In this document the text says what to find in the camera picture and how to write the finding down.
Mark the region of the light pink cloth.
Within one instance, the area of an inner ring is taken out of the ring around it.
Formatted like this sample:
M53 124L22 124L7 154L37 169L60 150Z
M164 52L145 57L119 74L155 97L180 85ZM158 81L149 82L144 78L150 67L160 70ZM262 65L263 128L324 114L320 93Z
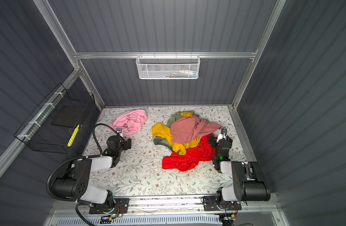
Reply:
M139 132L147 121L145 110L132 110L120 115L115 121L109 123L114 130L122 129L123 135L130 136Z

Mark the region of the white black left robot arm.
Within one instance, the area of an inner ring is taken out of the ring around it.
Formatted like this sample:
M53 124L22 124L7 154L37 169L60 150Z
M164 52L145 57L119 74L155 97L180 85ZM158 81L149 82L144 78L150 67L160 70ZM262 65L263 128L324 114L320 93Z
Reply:
M115 167L122 152L131 149L131 139L123 138L123 129L114 129L109 125L98 123L111 129L115 135L107 139L107 148L102 150L95 133L94 141L100 151L97 155L87 155L67 159L57 166L47 180L47 192L55 200L79 202L95 206L114 208L115 201L110 191L95 187L89 182L90 174Z

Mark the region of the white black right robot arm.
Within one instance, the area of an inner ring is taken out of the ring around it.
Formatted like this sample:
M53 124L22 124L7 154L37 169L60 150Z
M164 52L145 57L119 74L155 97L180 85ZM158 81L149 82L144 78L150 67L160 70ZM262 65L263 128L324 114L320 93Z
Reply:
M267 202L271 192L258 162L239 162L229 158L233 139L225 127L218 137L210 136L208 144L214 148L213 166L219 173L231 176L232 185L221 186L214 196L203 196L205 211L239 211L241 202Z

